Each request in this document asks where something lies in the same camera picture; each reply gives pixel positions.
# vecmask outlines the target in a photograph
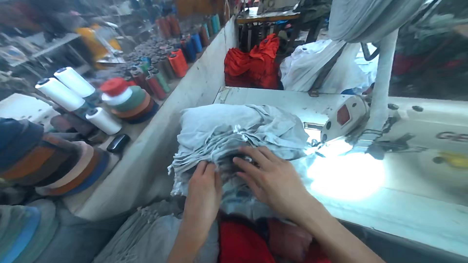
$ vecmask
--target finger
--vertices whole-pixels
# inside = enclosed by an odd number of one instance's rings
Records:
[[[248,175],[246,173],[243,173],[243,172],[237,172],[237,175],[240,178],[245,180],[245,182],[247,183],[249,188],[252,190],[254,195],[257,197],[257,199],[263,202],[263,200],[262,200],[263,199],[263,191],[260,189],[260,187],[258,187],[255,180],[250,175]]]
[[[193,175],[202,175],[203,173],[205,173],[205,169],[207,165],[208,165],[207,161],[199,162],[197,165],[197,169],[195,169],[195,172],[193,173]]]
[[[274,153],[272,153],[270,151],[270,149],[268,149],[267,147],[265,146],[260,146],[258,147],[258,150],[263,153],[263,155],[265,155],[266,158],[268,158],[270,161],[273,161],[273,162],[278,162],[278,161],[281,161],[281,158],[279,158],[278,156],[276,156]]]
[[[239,157],[234,157],[233,159],[234,164],[239,166],[244,172],[248,173],[249,175],[253,176],[254,178],[257,178],[260,176],[262,173],[260,169],[255,167],[253,164],[249,163],[246,160],[243,160]]]
[[[216,170],[216,164],[210,163],[206,166],[205,172],[203,175],[208,175],[210,177],[214,176],[214,171]]]

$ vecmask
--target thread spool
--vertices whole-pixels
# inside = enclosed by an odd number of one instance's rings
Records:
[[[67,111],[74,111],[85,105],[85,100],[67,88],[55,78],[42,79],[37,82],[36,89],[64,107]]]
[[[203,23],[203,27],[206,30],[206,36],[208,37],[208,39],[210,39],[210,32],[208,31],[208,25],[206,23]]]
[[[86,119],[108,135],[116,134],[122,129],[122,125],[101,107],[88,110]]]
[[[176,73],[174,72],[174,69],[172,68],[172,65],[171,63],[169,62],[169,58],[168,57],[164,57],[162,59],[162,62],[163,62],[163,66],[164,66],[164,72],[166,72],[166,74],[168,75],[168,77],[170,79],[175,79],[176,78]]]
[[[133,80],[137,83],[137,86],[140,86],[142,89],[151,93],[151,89],[146,82],[146,76],[143,74],[143,71],[137,67],[133,67],[130,72],[132,73]]]
[[[153,91],[154,95],[156,95],[156,97],[159,100],[164,100],[166,98],[166,93],[159,85],[156,76],[149,76],[146,78],[146,81],[148,82],[149,87],[151,87],[151,90]]]
[[[151,73],[153,74],[153,76],[156,76],[156,78],[158,79],[159,85],[161,85],[164,92],[169,93],[171,91],[171,88],[169,87],[162,73],[157,69],[153,70]]]
[[[175,54],[178,56],[182,70],[187,71],[189,69],[189,66],[187,65],[187,61],[185,60],[185,57],[183,56],[182,49],[179,48],[173,51],[172,54]]]
[[[208,27],[208,33],[210,34],[210,37],[214,37],[215,32],[213,30],[213,23],[210,17],[206,19],[206,25]]]
[[[161,17],[156,20],[156,23],[159,26],[159,32],[160,34],[165,38],[169,39],[170,38],[170,27],[166,19],[164,17]]]
[[[54,76],[82,98],[91,96],[96,91],[89,82],[69,66],[57,70]]]
[[[185,41],[185,50],[187,52],[187,57],[189,58],[187,61],[190,63],[195,62],[195,60],[197,60],[197,53],[195,52],[195,47],[190,36]]]
[[[128,87],[128,82],[125,79],[116,77],[104,82],[100,89],[110,97],[115,97],[122,94]]]
[[[156,69],[159,70],[159,72],[161,72],[161,74],[164,76],[164,79],[166,81],[169,81],[169,76],[168,74],[166,73],[166,70],[164,69],[164,61],[163,60],[159,60],[158,63],[156,64],[155,66]]]
[[[182,78],[183,76],[185,76],[187,71],[184,71],[184,66],[182,64],[180,56],[177,56],[176,54],[171,54],[169,56],[169,62],[171,63],[172,68],[174,69],[177,77]]]
[[[106,93],[102,94],[102,101],[109,106],[115,106],[124,103],[132,96],[132,89],[127,88],[122,94],[111,97]]]
[[[200,40],[200,35],[197,32],[193,32],[193,34],[190,35],[192,38],[193,46],[195,47],[195,51],[197,53],[200,53],[203,51],[202,47],[202,42]]]
[[[137,83],[133,80],[133,77],[125,77],[125,82],[127,82],[128,86],[136,86]]]
[[[217,34],[219,29],[218,29],[218,24],[216,23],[216,17],[215,16],[211,17],[211,25],[213,26],[213,33]]]
[[[214,15],[214,17],[215,17],[215,21],[216,21],[216,27],[218,28],[218,32],[219,32],[221,30],[221,28],[222,28],[221,27],[221,22],[219,21],[219,15],[216,14],[216,15]]]
[[[207,47],[210,44],[208,33],[206,32],[206,29],[203,26],[200,27],[200,38],[201,38],[202,45],[204,47]]]
[[[151,76],[151,71],[155,70],[155,68],[153,66],[149,67],[148,68],[148,76]]]
[[[180,26],[179,26],[179,21],[177,20],[176,16],[174,14],[168,15],[168,21],[171,27],[171,33],[173,37],[179,37],[180,36]]]

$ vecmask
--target blue fabric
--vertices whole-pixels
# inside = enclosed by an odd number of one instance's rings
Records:
[[[191,37],[192,37],[193,46],[195,47],[195,51],[197,53],[200,53],[201,51],[203,51],[202,42],[200,40],[200,35],[193,34],[191,35]]]
[[[0,172],[19,161],[42,140],[44,126],[29,121],[20,121],[20,123],[23,124],[23,128],[26,126],[25,129],[0,151]]]
[[[21,133],[23,125],[15,119],[0,118],[0,151]]]
[[[65,193],[64,196],[74,195],[88,189],[88,187],[93,185],[99,177],[101,177],[109,164],[109,154],[104,151],[99,151],[99,155],[101,159],[91,174],[80,185]]]
[[[142,115],[140,118],[138,118],[136,120],[130,120],[130,121],[127,121],[127,122],[129,124],[139,124],[139,123],[145,122],[145,121],[151,119],[156,114],[156,112],[158,111],[158,107],[159,107],[158,104],[155,103],[150,112],[146,113],[145,115]]]
[[[41,212],[36,207],[26,207],[25,209],[31,213],[31,216],[21,230],[20,235],[16,238],[13,247],[0,263],[12,263],[29,244],[29,241],[31,241],[31,238],[36,232],[37,226],[41,220]]]

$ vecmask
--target cloth pile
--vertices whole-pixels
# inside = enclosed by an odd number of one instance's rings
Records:
[[[224,59],[227,86],[278,89],[278,65],[275,63],[279,38],[268,35],[249,53],[230,49]]]
[[[344,41],[328,39],[298,46],[279,66],[285,90],[308,91],[322,67],[344,44]],[[368,48],[370,53],[376,50],[371,44]],[[378,55],[366,61],[359,44],[347,44],[320,87],[320,92],[339,94],[347,89],[367,90],[375,82],[378,62]]]
[[[215,163],[223,179],[221,209],[238,212],[250,219],[276,214],[253,196],[245,182],[235,176],[238,168],[232,158],[240,146],[267,146],[274,154],[296,163],[301,171],[308,135],[301,120],[272,106],[213,104],[185,109],[182,131],[177,136],[179,150],[168,167],[173,170],[172,195],[187,195],[188,182],[202,160]]]
[[[0,262],[89,263],[125,218],[89,222],[45,199],[1,205]]]
[[[120,227],[94,263],[166,262],[179,231],[181,214],[182,209],[174,199],[139,209]],[[216,263],[218,238],[215,222],[194,262]]]

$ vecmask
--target red garment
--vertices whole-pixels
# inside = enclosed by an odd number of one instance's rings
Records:
[[[295,230],[284,230],[287,229],[283,228],[280,231],[288,232],[288,235],[297,235]],[[294,240],[299,244],[302,243],[301,238],[290,238],[290,241]],[[275,263],[275,259],[266,241],[252,228],[238,221],[224,221],[219,227],[219,263]],[[303,263],[331,263],[331,261],[319,244],[312,242]]]
[[[265,240],[255,231],[236,222],[222,222],[219,263],[275,263],[275,260]]]
[[[275,63],[279,38],[270,34],[249,53],[230,49],[224,59],[226,85],[278,89],[278,65]]]

